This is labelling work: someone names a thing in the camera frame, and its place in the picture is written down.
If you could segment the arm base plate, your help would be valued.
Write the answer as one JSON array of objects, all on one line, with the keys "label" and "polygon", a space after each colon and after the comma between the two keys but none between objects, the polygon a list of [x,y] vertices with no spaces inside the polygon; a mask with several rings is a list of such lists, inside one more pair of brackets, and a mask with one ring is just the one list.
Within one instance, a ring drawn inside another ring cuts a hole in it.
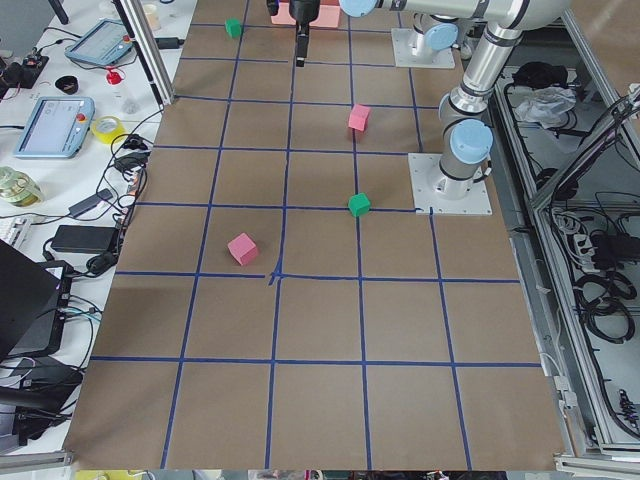
[{"label": "arm base plate", "polygon": [[476,167],[471,179],[453,180],[441,171],[440,158],[438,153],[408,155],[415,212],[418,215],[491,215],[481,167]]},{"label": "arm base plate", "polygon": [[393,28],[392,46],[396,67],[453,69],[455,60],[452,45],[458,28],[454,24],[441,24],[419,33],[414,29]]}]

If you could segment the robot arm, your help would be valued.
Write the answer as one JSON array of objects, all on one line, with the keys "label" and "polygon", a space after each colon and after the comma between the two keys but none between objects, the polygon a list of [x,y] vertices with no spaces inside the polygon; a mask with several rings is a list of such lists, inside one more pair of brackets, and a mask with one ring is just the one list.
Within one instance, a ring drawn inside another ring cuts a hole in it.
[{"label": "robot arm", "polygon": [[479,165],[493,143],[492,131],[481,120],[488,98],[506,60],[525,31],[542,28],[570,7],[569,1],[342,1],[351,17],[376,8],[419,14],[485,20],[483,31],[462,80],[439,106],[443,153],[428,174],[430,189],[448,200],[460,200],[471,189]]},{"label": "robot arm", "polygon": [[[310,26],[318,22],[320,1],[286,1],[286,10],[295,25],[295,64],[304,67],[308,55]],[[452,48],[458,43],[458,18],[414,13],[411,28],[392,28],[396,67],[453,69]]]}]

